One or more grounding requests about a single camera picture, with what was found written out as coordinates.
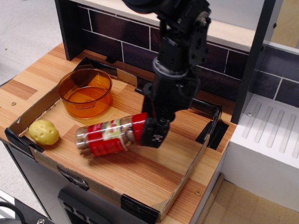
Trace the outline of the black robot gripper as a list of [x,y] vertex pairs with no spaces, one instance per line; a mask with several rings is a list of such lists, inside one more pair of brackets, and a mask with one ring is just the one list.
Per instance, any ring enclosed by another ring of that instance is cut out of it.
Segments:
[[193,98],[200,90],[200,75],[192,70],[171,76],[156,72],[154,81],[143,88],[142,113],[146,118],[140,144],[159,148],[175,119],[177,111],[190,108]]

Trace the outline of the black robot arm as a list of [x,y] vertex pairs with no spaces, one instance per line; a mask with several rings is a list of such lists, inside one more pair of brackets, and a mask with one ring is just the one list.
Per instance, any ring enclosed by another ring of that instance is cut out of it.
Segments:
[[189,109],[199,92],[199,66],[209,52],[211,11],[205,0],[127,0],[125,4],[140,14],[155,13],[160,21],[154,81],[143,88],[142,111],[148,116],[140,139],[142,146],[158,148],[175,113]]

